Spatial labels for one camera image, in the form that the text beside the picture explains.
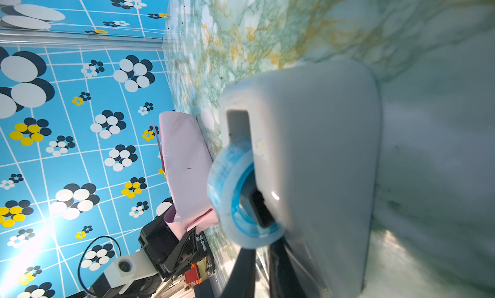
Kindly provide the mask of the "purple wrapping paper sheet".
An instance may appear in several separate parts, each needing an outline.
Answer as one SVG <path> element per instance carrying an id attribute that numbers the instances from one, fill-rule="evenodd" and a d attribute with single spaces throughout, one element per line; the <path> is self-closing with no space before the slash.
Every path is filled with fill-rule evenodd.
<path id="1" fill-rule="evenodd" d="M 173 206 L 163 217 L 182 239 L 192 229 L 202 232 L 218 223 L 208 198 L 208 175 L 213 163 L 195 116 L 166 111 L 159 115 L 159 150 Z"/>

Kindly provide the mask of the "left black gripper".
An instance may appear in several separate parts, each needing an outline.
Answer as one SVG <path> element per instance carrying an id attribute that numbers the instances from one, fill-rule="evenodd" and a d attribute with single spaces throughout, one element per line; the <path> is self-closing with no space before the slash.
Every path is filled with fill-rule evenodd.
<path id="1" fill-rule="evenodd" d="M 162 218 L 155 218 L 141 230 L 139 243 L 163 281 L 185 274 L 203 259 L 206 260 L 206 272 L 215 272 L 210 245 L 205 234 L 196 229 L 178 239 Z"/>

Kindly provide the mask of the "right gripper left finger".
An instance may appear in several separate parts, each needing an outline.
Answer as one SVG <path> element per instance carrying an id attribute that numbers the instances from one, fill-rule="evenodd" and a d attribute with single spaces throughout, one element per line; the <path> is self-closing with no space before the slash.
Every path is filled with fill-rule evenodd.
<path id="1" fill-rule="evenodd" d="M 221 298 L 255 297 L 256 250 L 241 249 Z"/>

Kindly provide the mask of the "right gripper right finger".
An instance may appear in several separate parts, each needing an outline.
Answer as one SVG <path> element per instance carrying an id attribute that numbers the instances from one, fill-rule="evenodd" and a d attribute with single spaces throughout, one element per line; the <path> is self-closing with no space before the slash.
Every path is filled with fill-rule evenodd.
<path id="1" fill-rule="evenodd" d="M 268 250 L 269 296 L 271 298 L 306 297 L 287 255 L 285 240 L 272 243 Z"/>

